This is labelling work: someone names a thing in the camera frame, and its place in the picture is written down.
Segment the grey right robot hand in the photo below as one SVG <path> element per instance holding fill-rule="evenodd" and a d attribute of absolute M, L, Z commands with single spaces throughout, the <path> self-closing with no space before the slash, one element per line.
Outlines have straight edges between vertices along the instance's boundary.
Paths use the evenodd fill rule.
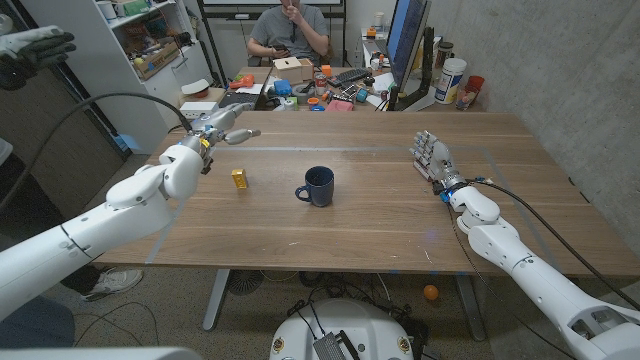
<path fill-rule="evenodd" d="M 433 193 L 445 201 L 469 184 L 460 175 L 449 148 L 434 134 L 417 132 L 409 152 L 413 156 L 413 167 L 432 184 Z"/>

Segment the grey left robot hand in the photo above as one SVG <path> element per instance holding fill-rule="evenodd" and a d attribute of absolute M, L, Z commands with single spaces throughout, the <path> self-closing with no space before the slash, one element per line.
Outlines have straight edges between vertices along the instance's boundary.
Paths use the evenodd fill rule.
<path fill-rule="evenodd" d="M 244 111 L 253 108 L 251 103 L 233 103 L 218 109 L 211 115 L 203 115 L 191 122 L 190 135 L 200 136 L 209 142 L 211 146 L 224 141 L 229 145 L 237 145 L 250 138 L 258 137 L 261 131 L 258 129 L 238 129 L 232 131 L 236 118 Z"/>

